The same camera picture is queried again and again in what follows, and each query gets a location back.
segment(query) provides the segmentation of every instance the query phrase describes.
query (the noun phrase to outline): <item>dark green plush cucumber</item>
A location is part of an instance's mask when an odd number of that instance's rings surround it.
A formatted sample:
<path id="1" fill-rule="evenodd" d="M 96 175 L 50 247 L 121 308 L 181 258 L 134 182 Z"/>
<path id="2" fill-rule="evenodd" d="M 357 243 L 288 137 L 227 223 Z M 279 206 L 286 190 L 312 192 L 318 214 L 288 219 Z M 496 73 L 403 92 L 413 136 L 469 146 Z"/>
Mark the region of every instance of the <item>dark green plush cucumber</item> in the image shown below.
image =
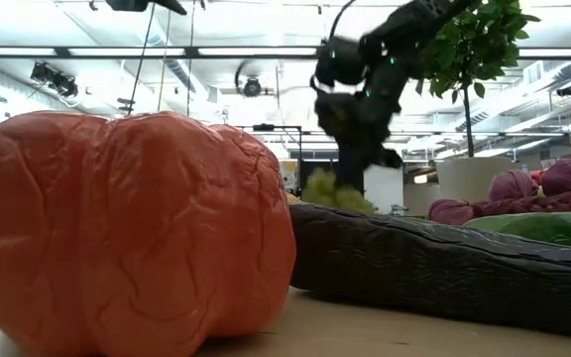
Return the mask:
<path id="1" fill-rule="evenodd" d="M 295 288 L 571 335 L 571 247 L 310 204 L 290 215 Z"/>

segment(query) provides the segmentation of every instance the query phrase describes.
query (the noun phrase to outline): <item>potted tree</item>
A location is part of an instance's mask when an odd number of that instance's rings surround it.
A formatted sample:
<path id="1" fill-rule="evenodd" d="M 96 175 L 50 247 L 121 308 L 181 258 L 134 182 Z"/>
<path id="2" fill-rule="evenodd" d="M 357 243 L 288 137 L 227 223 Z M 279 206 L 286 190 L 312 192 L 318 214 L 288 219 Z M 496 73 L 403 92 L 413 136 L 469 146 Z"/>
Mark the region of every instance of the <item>potted tree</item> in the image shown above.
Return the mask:
<path id="1" fill-rule="evenodd" d="M 442 198 L 488 199 L 493 176 L 513 168 L 508 158 L 473 158 L 469 91 L 483 98 L 486 88 L 480 80 L 497 79 L 504 75 L 504 67 L 517 66 L 519 51 L 515 42 L 528 38 L 524 30 L 528 22 L 538 21 L 523 14 L 516 0 L 477 1 L 446 24 L 424 49 L 422 61 L 425 78 L 430 80 L 429 93 L 442 98 L 450 91 L 453 103 L 461 96 L 466 117 L 469 158 L 438 163 Z M 418 83 L 419 93 L 422 85 Z"/>
<path id="2" fill-rule="evenodd" d="M 464 101 L 468 157 L 474 157 L 471 132 L 469 88 L 481 98 L 486 88 L 478 80 L 497 79 L 502 68 L 517 66 L 519 51 L 516 40 L 527 39 L 523 30 L 538 18 L 523 14 L 517 0 L 478 1 L 474 6 L 446 24 L 422 52 L 428 91 L 442 98 L 451 91 L 455 103 L 460 95 Z M 417 92 L 422 93 L 423 81 Z"/>

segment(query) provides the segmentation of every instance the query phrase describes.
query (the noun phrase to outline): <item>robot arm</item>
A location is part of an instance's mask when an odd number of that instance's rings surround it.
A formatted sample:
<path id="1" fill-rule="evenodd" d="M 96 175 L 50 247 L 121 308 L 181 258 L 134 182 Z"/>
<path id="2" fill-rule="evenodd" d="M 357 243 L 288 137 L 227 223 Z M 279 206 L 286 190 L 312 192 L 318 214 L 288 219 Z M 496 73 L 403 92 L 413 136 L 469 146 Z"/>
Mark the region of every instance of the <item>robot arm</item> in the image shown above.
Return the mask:
<path id="1" fill-rule="evenodd" d="M 339 186 L 357 186 L 358 177 L 370 165 L 400 168 L 400 156 L 386 150 L 389 124 L 400 113 L 400 97 L 410 78 L 422 78 L 420 52 L 447 22 L 479 0 L 413 0 L 400 6 L 387 21 L 360 41 L 331 37 L 320 52 L 310 86 L 318 94 L 319 125 L 336 139 L 339 148 Z M 353 98 L 327 93 L 314 79 L 328 87 L 365 82 Z M 340 108 L 329 110 L 328 105 Z M 345 117 L 332 113 L 354 113 Z M 340 121 L 341 136 L 333 135 L 327 123 Z M 393 157 L 392 160 L 381 159 Z"/>

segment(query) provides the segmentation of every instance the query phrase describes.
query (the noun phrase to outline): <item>green grapes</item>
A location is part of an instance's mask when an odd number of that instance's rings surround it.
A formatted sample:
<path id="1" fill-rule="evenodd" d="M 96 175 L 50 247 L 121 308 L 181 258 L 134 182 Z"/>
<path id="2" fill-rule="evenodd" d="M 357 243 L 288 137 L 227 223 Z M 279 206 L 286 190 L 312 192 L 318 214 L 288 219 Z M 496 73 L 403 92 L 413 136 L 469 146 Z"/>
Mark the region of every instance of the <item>green grapes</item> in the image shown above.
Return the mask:
<path id="1" fill-rule="evenodd" d="M 374 213 L 374 204 L 356 189 L 341 188 L 336 190 L 336 176 L 332 172 L 317 169 L 307 180 L 302 200 L 326 207 L 347 208 L 363 213 Z"/>

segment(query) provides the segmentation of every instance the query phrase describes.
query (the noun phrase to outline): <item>wooden table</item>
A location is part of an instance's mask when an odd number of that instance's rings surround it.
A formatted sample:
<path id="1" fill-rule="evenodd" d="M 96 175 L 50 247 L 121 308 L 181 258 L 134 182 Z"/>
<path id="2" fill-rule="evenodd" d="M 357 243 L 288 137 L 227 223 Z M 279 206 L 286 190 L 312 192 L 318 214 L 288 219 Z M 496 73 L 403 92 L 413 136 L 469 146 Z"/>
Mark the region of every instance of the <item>wooden table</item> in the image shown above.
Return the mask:
<path id="1" fill-rule="evenodd" d="M 291 290 L 284 313 L 264 332 L 210 344 L 197 356 L 566 357 L 571 338 L 334 304 Z M 24 357 L 1 331 L 0 357 Z"/>

